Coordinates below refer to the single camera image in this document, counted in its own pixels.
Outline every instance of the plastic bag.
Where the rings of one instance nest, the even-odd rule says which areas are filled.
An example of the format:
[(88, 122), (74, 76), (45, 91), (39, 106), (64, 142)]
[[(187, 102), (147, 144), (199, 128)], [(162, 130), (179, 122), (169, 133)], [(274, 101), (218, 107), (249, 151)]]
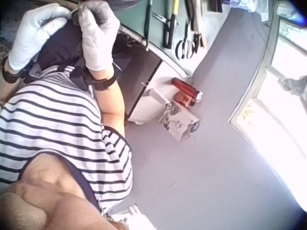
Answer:
[(256, 12), (261, 16), (261, 21), (269, 19), (268, 0), (230, 0), (229, 5), (233, 8), (241, 8), (248, 12)]

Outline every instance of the yellow handle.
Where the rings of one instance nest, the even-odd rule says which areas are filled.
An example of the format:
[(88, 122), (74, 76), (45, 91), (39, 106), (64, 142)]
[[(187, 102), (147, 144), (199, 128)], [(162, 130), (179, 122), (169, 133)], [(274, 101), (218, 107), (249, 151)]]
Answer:
[(173, 0), (172, 14), (178, 15), (178, 11), (179, 11), (179, 0)]

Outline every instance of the scissors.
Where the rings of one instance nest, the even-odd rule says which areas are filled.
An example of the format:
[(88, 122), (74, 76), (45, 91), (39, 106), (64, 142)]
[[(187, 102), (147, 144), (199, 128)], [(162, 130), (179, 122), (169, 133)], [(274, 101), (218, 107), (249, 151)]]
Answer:
[(176, 57), (181, 59), (190, 59), (195, 53), (195, 43), (191, 41), (191, 21), (186, 22), (185, 37), (180, 40), (176, 46)]

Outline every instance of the wristwatch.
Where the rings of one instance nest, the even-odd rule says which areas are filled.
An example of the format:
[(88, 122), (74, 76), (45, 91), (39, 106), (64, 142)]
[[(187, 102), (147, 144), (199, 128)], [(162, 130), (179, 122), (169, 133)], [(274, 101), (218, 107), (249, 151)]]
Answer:
[(2, 68), (2, 76), (4, 78), (4, 80), (9, 83), (9, 84), (13, 84), (13, 83), (16, 83), (18, 78), (22, 75), (22, 71), (20, 71), (19, 73), (17, 74), (12, 74), (8, 71), (5, 71), (4, 69), (4, 65), (5, 65), (5, 62), (6, 60), (8, 59), (8, 57), (5, 57), (2, 62), (1, 62), (1, 68)]

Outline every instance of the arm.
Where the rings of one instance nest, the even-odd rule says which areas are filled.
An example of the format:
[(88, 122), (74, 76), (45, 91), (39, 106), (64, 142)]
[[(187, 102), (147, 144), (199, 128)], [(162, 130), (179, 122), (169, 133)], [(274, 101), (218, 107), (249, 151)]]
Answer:
[[(114, 75), (113, 66), (102, 71), (90, 71), (95, 79), (110, 79)], [(95, 91), (102, 122), (114, 128), (125, 137), (125, 105), (117, 81), (105, 91)]]
[[(84, 2), (78, 17), (87, 68), (96, 80), (110, 79), (114, 75), (112, 48), (119, 20), (105, 1)], [(105, 91), (95, 91), (95, 94), (104, 125), (124, 136), (125, 105), (118, 83)]]
[[(2, 68), (14, 75), (19, 73), (50, 36), (66, 24), (65, 17), (69, 14), (68, 9), (57, 3), (26, 12), (20, 22), (13, 48)], [(0, 103), (4, 104), (18, 90), (21, 80), (18, 78), (15, 83), (10, 84), (4, 80), (2, 69), (0, 72)]]

